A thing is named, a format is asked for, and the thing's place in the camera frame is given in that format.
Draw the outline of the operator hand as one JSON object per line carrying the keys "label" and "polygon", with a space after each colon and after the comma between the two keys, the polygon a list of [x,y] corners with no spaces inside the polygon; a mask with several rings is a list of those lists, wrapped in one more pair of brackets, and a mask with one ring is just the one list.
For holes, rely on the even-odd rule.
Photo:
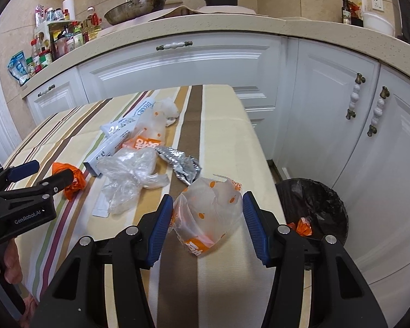
{"label": "operator hand", "polygon": [[[14,239],[10,239],[3,256],[5,273],[4,277],[10,284],[19,284],[23,280],[23,273],[21,269],[21,263],[18,255],[17,245]],[[18,321],[19,327],[29,327],[31,319],[34,316],[34,311],[37,308],[37,300],[28,294],[24,298],[26,306],[24,314],[22,314]]]}

